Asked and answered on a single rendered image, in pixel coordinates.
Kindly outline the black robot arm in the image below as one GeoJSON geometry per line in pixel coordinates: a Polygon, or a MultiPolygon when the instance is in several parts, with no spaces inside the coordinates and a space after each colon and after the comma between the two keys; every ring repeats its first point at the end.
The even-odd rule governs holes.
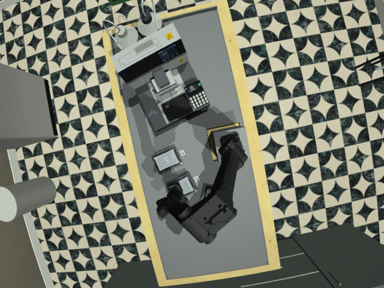
{"type": "Polygon", "coordinates": [[[221,142],[223,145],[218,150],[221,165],[208,196],[190,207],[180,203],[180,195],[172,190],[156,202],[161,218],[171,213],[197,241],[205,244],[210,244],[216,233],[236,217],[237,210],[233,207],[236,174],[248,158],[237,132],[221,136],[221,142]]]}

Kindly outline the white plastic bottle with black cap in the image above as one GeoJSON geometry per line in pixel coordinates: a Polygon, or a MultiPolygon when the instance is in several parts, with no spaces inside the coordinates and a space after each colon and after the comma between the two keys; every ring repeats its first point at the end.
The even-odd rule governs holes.
{"type": "MultiPolygon", "coordinates": [[[[152,33],[158,30],[155,24],[154,13],[150,13],[148,11],[144,11],[144,12],[146,14],[146,17],[141,12],[140,19],[137,23],[137,28],[143,38],[151,35],[152,33]]],[[[161,20],[161,17],[158,14],[156,14],[156,17],[157,17],[157,23],[158,23],[159,29],[163,28],[164,25],[161,20]]]]}

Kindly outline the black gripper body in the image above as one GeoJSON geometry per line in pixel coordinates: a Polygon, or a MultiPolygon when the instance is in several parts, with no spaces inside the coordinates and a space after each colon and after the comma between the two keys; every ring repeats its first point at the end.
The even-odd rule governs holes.
{"type": "Polygon", "coordinates": [[[185,196],[183,194],[183,189],[182,189],[179,181],[175,180],[175,181],[171,182],[170,185],[172,187],[168,188],[168,191],[170,192],[170,191],[174,190],[173,193],[178,193],[180,195],[180,197],[181,197],[180,203],[185,203],[187,200],[186,200],[186,198],[185,198],[185,196]]]}

